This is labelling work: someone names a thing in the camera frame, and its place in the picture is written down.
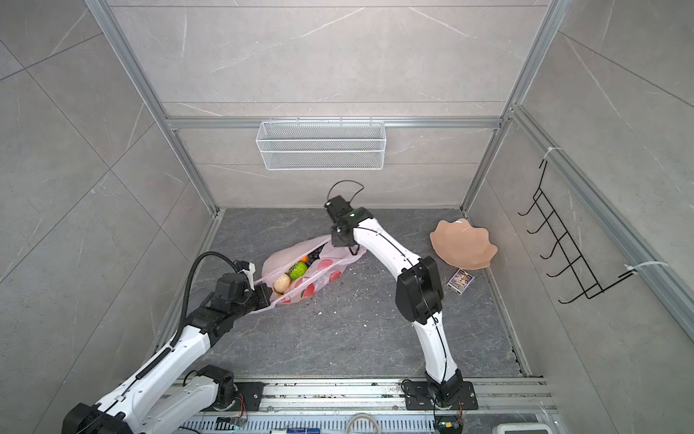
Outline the pink plastic bag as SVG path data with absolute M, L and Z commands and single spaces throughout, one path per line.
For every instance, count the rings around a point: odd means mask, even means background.
M 260 277 L 254 283 L 256 285 L 265 283 L 273 289 L 274 281 L 281 274 L 287 273 L 294 264 L 322 244 L 325 247 L 320 258 L 307 262 L 307 273 L 299 280 L 293 281 L 284 295 L 278 295 L 273 291 L 269 307 L 294 304 L 305 298 L 311 298 L 316 292 L 338 280 L 351 264 L 357 262 L 367 252 L 364 248 L 352 251 L 347 247 L 334 247 L 330 235 L 318 236 L 270 255 L 262 266 Z

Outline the pink scalloped plate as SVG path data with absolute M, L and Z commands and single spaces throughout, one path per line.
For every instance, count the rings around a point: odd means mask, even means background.
M 473 227 L 466 219 L 440 221 L 430 233 L 430 242 L 441 260 L 465 271 L 488 268 L 498 252 L 489 231 Z

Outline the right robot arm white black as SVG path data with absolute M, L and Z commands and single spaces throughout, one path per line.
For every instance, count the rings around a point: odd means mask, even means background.
M 444 292 L 437 262 L 405 248 L 371 212 L 352 208 L 341 195 L 327 199 L 325 210 L 333 222 L 334 246 L 365 249 L 395 278 L 395 304 L 401 316 L 415 328 L 425 358 L 429 394 L 440 407 L 452 405 L 463 388 L 464 378 L 446 338 Z

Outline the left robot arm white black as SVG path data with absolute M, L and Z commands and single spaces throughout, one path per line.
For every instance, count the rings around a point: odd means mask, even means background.
M 231 272 L 195 310 L 189 309 L 198 267 L 207 258 L 227 263 Z M 186 278 L 181 314 L 173 337 L 122 385 L 96 403 L 77 404 L 63 420 L 63 433 L 172 433 L 201 410 L 229 410 L 241 402 L 232 372 L 207 365 L 171 396 L 166 391 L 181 374 L 231 331 L 236 321 L 270 304 L 272 290 L 253 280 L 255 266 L 206 251 Z

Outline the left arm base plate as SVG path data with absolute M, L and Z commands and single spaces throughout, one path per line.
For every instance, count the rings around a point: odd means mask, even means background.
M 263 398 L 265 383 L 242 382 L 226 383 L 217 393 L 213 404 L 208 408 L 209 412 L 257 412 Z

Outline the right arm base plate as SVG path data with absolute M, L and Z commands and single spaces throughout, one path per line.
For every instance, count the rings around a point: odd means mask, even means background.
M 410 379 L 400 384 L 405 396 L 407 410 L 478 410 L 479 404 L 472 383 L 453 379 L 443 386 L 429 381 L 415 382 Z

